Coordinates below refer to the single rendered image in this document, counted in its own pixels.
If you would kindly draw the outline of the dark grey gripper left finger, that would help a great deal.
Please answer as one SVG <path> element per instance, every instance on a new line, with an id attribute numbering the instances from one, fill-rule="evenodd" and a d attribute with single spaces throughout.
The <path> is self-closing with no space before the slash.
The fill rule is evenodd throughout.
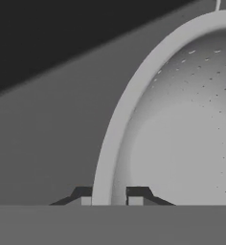
<path id="1" fill-rule="evenodd" d="M 57 200 L 56 202 L 52 203 L 52 206 L 65 206 L 74 202 L 75 200 L 80 199 L 81 197 L 91 197 L 92 190 L 92 187 L 75 187 L 69 196 Z"/>

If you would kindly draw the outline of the grey metal colander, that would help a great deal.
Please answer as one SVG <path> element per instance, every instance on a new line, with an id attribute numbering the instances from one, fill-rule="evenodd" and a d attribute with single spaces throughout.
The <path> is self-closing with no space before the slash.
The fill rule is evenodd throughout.
<path id="1" fill-rule="evenodd" d="M 226 206 L 226 10 L 167 35 L 114 110 L 96 168 L 95 206 L 149 187 L 177 206 Z"/>

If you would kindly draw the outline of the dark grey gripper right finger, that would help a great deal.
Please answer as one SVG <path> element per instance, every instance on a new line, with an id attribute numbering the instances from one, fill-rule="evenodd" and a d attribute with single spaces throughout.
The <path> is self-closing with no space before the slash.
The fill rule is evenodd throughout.
<path id="1" fill-rule="evenodd" d="M 127 206 L 171 206 L 171 203 L 155 196 L 149 187 L 126 187 L 125 204 Z"/>

